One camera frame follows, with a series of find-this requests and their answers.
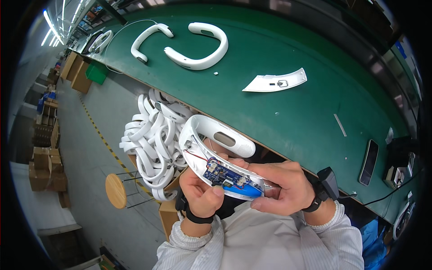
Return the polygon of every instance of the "hand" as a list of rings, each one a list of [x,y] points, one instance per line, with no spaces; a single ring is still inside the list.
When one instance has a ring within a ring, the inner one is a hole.
[[[308,208],[315,198],[312,184],[297,162],[250,164],[249,171],[278,184],[281,187],[277,200],[259,197],[252,201],[251,208],[261,212],[289,216]]]
[[[249,163],[242,159],[229,159],[228,155],[222,153],[218,155],[234,165],[248,168]],[[225,193],[223,188],[209,186],[191,168],[187,168],[180,176],[180,186],[189,203],[189,209],[197,217],[210,217],[222,206]]]

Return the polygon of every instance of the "pile of white neck fans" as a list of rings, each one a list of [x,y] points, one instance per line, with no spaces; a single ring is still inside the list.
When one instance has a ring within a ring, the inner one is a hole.
[[[156,200],[172,200],[177,191],[164,188],[187,166],[178,145],[186,121],[196,113],[156,89],[138,98],[139,114],[127,123],[119,147],[137,156],[140,181],[152,189]]]

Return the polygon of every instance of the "phone screen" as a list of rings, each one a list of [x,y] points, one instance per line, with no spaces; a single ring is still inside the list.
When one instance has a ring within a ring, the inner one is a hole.
[[[360,175],[360,183],[363,185],[369,185],[372,178],[372,173],[374,172],[375,162],[378,156],[378,144],[373,140],[370,140],[369,149],[366,155],[365,166],[363,168],[362,174]]]

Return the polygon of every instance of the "shirt sleeve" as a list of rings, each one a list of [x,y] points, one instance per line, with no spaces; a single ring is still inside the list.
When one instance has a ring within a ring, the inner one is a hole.
[[[169,242],[163,242],[157,250],[158,269],[219,269],[222,259],[224,232],[221,221],[215,216],[211,231],[201,237],[185,235],[180,228],[183,217],[172,226]]]
[[[345,207],[335,201],[336,211],[326,224],[300,228],[301,249],[308,269],[364,269],[362,236],[351,226]]]

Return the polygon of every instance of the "green tabletop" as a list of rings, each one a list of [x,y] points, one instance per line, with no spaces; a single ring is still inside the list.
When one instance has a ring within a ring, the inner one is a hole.
[[[155,33],[145,40],[140,51],[149,61],[144,65],[132,56],[130,48],[153,23],[138,22],[123,29],[108,50],[90,58],[196,107],[313,173],[330,166],[339,188],[348,194],[357,192],[356,199],[362,203],[392,191],[381,180],[387,157],[385,138],[390,127],[395,137],[408,135],[407,129],[374,78],[337,46],[291,21],[232,6],[164,6],[125,18],[129,22],[153,19],[167,24],[175,36]],[[228,37],[226,55],[209,69],[187,70],[163,51],[169,46],[199,59],[218,48],[218,40],[190,33],[187,26],[191,22],[214,24]],[[117,32],[122,27],[116,22],[110,24],[105,31]],[[271,93],[241,91],[256,75],[282,75],[300,67],[305,69],[308,81],[295,88]],[[380,150],[366,187],[358,177],[369,139],[378,143]],[[415,181],[369,207],[393,222],[414,187]]]

